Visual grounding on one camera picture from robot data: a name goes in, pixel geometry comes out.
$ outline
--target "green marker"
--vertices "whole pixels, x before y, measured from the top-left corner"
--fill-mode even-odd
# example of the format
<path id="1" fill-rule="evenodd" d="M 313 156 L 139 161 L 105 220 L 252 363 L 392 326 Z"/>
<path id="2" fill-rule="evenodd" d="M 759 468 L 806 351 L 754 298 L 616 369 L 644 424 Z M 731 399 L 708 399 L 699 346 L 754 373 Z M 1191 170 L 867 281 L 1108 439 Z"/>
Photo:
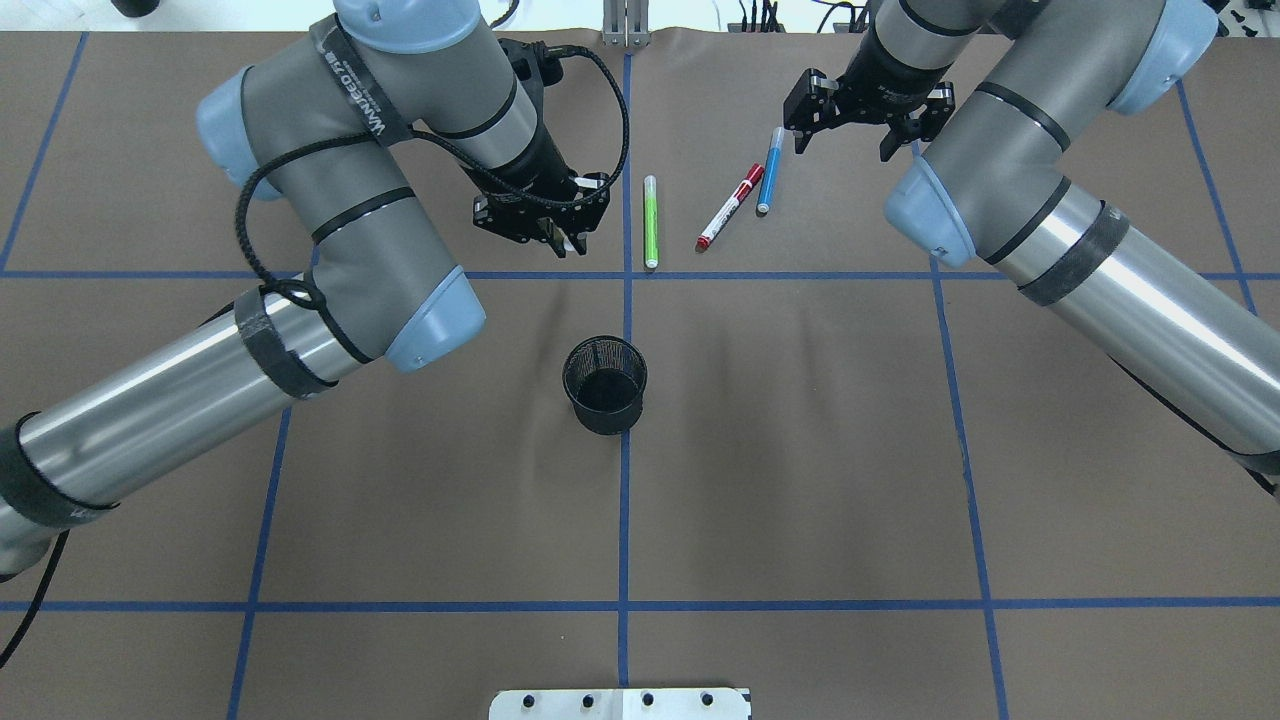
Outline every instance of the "green marker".
<path id="1" fill-rule="evenodd" d="M 658 178 L 644 178 L 644 266 L 658 269 Z"/>

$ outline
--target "blue tape line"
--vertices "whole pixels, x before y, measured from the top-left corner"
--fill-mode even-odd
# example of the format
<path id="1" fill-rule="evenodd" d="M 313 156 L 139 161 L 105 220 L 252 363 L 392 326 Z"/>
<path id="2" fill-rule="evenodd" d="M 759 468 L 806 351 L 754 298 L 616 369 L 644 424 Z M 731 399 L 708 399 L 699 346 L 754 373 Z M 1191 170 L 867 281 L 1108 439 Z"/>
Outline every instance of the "blue tape line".
<path id="1" fill-rule="evenodd" d="M 275 273 L 287 278 L 302 270 Z M 932 273 L 923 272 L 468 272 L 471 281 L 932 281 Z M 1280 281 L 1280 273 L 1201 273 L 1207 281 L 1271 282 Z M 52 279 L 52 281 L 239 281 L 257 279 L 250 270 L 0 270 L 0 279 Z M 943 281 L 1004 281 L 1000 273 L 946 272 Z"/>
<path id="2" fill-rule="evenodd" d="M 271 460 L 271 478 L 266 486 L 266 501 L 262 506 L 262 527 L 257 533 L 257 555 L 253 557 L 253 577 L 248 585 L 248 603 L 244 609 L 244 625 L 241 628 L 239 651 L 236 653 L 236 674 L 232 678 L 232 696 L 227 703 L 227 720 L 236 720 L 239 714 L 241 691 L 244 688 L 244 671 L 248 667 L 248 648 L 253 641 L 253 620 L 257 615 L 257 597 L 262 589 L 262 569 L 266 566 L 266 547 L 271 538 L 271 519 L 275 515 L 275 495 L 280 487 L 280 470 L 284 468 L 284 447 L 289 439 L 289 421 L 293 409 L 280 413 L 280 430 L 275 437 L 275 457 Z"/>
<path id="3" fill-rule="evenodd" d="M 293 277 L 297 273 L 276 273 Z M 250 270 L 4 270 L 3 278 L 37 281 L 239 281 L 257 279 Z"/>
<path id="4" fill-rule="evenodd" d="M 634 612 L 895 612 L 982 610 L 980 600 L 637 600 Z"/>
<path id="5" fill-rule="evenodd" d="M 0 601 L 0 612 L 26 612 L 28 601 Z M 984 610 L 982 600 L 634 600 L 630 612 L 928 612 Z M 1280 607 L 1280 597 L 1048 597 L 992 600 L 993 610 L 1094 610 L 1094 609 L 1231 609 Z M 41 606 L 41 612 L 236 612 L 248 609 L 247 602 L 202 601 L 128 601 L 128 600 L 56 600 Z M 512 602 L 259 602 L 257 615 L 307 614 L 518 614 L 518 612 L 617 612 L 618 603 L 608 601 L 512 601 Z"/>
<path id="6" fill-rule="evenodd" d="M 1208 187 L 1208 197 L 1213 202 L 1213 213 L 1217 214 L 1217 224 L 1222 228 L 1222 237 L 1226 240 L 1226 252 L 1231 256 L 1231 266 L 1235 268 L 1236 279 L 1240 283 L 1240 293 L 1244 295 L 1244 306 L 1249 313 L 1258 314 L 1258 307 L 1253 304 L 1253 293 L 1249 292 L 1249 283 L 1244 279 L 1244 266 L 1240 264 L 1240 254 L 1235 249 L 1235 237 L 1231 236 L 1231 225 L 1226 222 L 1226 210 L 1222 209 L 1222 199 L 1217 193 L 1217 183 L 1213 182 L 1213 173 L 1208 169 L 1208 158 L 1204 156 L 1204 147 L 1199 141 L 1199 132 L 1196 129 L 1196 118 L 1192 117 L 1192 105 L 1187 99 L 1187 87 L 1183 81 L 1178 81 L 1178 100 L 1183 105 L 1183 119 L 1187 120 L 1187 132 L 1192 136 L 1192 149 L 1196 150 L 1196 160 L 1201 165 L 1201 174 L 1204 176 L 1204 186 Z"/>
<path id="7" fill-rule="evenodd" d="M 1134 607 L 1280 607 L 1280 597 L 1055 597 L 992 601 L 996 610 L 1091 610 Z"/>
<path id="8" fill-rule="evenodd" d="M 986 273 L 992 279 L 1004 278 L 1000 273 Z M 929 273 L 918 272 L 663 272 L 637 275 L 639 281 L 927 281 Z"/>
<path id="9" fill-rule="evenodd" d="M 527 601 L 527 602 L 259 602 L 257 612 L 273 614 L 493 614 L 493 612 L 617 612 L 613 601 Z"/>
<path id="10" fill-rule="evenodd" d="M 622 96 L 631 106 L 631 54 L 622 56 Z M 622 170 L 622 338 L 631 342 L 634 270 L 631 258 L 631 154 Z M 622 433 L 618 479 L 618 687 L 631 683 L 631 430 Z"/>
<path id="11" fill-rule="evenodd" d="M 26 612 L 28 601 L 0 602 L 0 612 Z M 60 600 L 40 606 L 41 612 L 244 612 L 243 602 L 191 602 L 151 600 Z"/>
<path id="12" fill-rule="evenodd" d="M 40 140 L 36 161 L 31 164 L 31 172 L 27 173 L 27 184 L 22 188 L 18 209 L 14 210 L 13 223 L 9 224 L 9 236 L 5 237 L 4 249 L 0 249 L 0 270 L 4 270 L 9 263 L 9 254 L 13 252 L 13 246 L 18 241 L 18 228 L 22 225 L 22 217 L 27 213 L 27 202 L 31 201 L 32 191 L 36 190 L 36 177 L 40 176 L 40 168 L 45 164 L 45 154 L 49 151 L 49 143 L 54 140 L 54 128 L 58 127 L 58 118 L 63 114 L 63 105 L 67 104 L 67 95 L 72 90 L 72 79 L 76 78 L 76 70 L 79 68 L 81 58 L 84 55 L 84 45 L 87 44 L 88 33 L 82 32 L 79 42 L 76 44 L 76 54 L 72 55 L 72 64 L 67 68 L 67 77 L 63 78 L 63 88 L 58 92 L 58 101 L 54 102 L 54 111 L 49 117 L 49 124 L 45 127 L 45 136 Z"/>
<path id="13" fill-rule="evenodd" d="M 626 273 L 614 272 L 485 272 L 467 270 L 472 281 L 621 281 Z"/>
<path id="14" fill-rule="evenodd" d="M 1001 720 L 1009 720 L 1009 697 L 1005 692 L 1005 670 L 1000 661 L 1000 638 L 996 634 L 996 611 L 991 602 L 991 583 L 987 575 L 987 552 L 982 542 L 982 520 L 978 514 L 978 493 L 973 484 L 973 462 L 969 456 L 969 437 L 964 427 L 964 406 L 960 404 L 960 382 L 956 377 L 955 354 L 951 347 L 951 328 L 947 324 L 946 297 L 942 292 L 942 272 L 938 261 L 929 258 L 929 270 L 933 273 L 933 302 L 938 313 L 938 329 L 942 333 L 942 356 L 947 366 L 947 387 L 951 393 L 951 415 L 960 441 L 960 457 L 964 462 L 964 484 L 969 501 L 969 530 L 973 534 L 973 555 L 978 564 L 978 587 L 982 592 L 983 619 L 987 624 L 987 648 L 991 652 L 991 675 L 996 685 L 996 710 Z"/>

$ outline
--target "black mesh pencil cup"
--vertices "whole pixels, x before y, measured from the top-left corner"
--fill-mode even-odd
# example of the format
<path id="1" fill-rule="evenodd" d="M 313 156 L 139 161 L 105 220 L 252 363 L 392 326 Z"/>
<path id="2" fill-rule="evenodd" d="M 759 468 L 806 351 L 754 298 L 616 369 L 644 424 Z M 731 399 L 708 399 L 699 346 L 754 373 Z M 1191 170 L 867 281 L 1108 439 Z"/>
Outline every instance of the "black mesh pencil cup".
<path id="1" fill-rule="evenodd" d="M 648 378 L 640 352 L 612 336 L 584 340 L 564 360 L 564 392 L 573 413 L 586 429 L 602 436 L 636 424 Z"/>

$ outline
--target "white metal bracket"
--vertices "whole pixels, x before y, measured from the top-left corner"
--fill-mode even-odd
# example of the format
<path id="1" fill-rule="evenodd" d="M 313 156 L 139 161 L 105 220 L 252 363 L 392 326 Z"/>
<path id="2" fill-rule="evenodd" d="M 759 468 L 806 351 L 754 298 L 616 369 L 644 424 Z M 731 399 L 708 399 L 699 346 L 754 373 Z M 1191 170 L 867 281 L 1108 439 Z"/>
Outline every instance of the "white metal bracket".
<path id="1" fill-rule="evenodd" d="M 751 720 L 751 691 L 736 688 L 506 691 L 489 720 Z"/>
<path id="2" fill-rule="evenodd" d="M 649 45 L 649 0 L 604 0 L 604 44 Z"/>

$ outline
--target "robotic arm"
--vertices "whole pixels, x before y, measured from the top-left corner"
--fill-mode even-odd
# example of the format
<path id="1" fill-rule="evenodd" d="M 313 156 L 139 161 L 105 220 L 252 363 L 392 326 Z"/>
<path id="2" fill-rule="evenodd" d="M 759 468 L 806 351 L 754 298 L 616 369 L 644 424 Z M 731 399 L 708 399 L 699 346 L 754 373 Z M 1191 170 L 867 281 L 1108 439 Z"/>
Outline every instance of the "robotic arm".
<path id="1" fill-rule="evenodd" d="M 575 50 L 499 42 L 475 0 L 334 5 L 310 37 L 241 70 L 197 113 L 206 150 L 237 184 L 271 169 L 241 210 L 250 192 L 287 197 L 319 263 L 0 430 L 0 582 L 52 536 L 362 364 L 385 356 L 412 372 L 480 331 L 484 310 L 392 143 L 428 137 L 463 159 L 481 190 L 477 227 L 562 258 L 566 240 L 586 252 L 612 178 L 571 170 L 541 114 L 543 87 Z M 435 135 L 412 129 L 419 119 Z"/>
<path id="2" fill-rule="evenodd" d="M 937 83 L 988 23 L 1015 42 L 951 118 Z M 890 126 L 883 159 L 936 136 L 890 223 L 950 266 L 989 263 L 1276 495 L 1280 334 L 1055 168 L 1103 110 L 1155 102 L 1216 28 L 1201 0 L 883 0 L 845 74 L 806 70 L 783 123 L 797 152 L 849 122 Z"/>

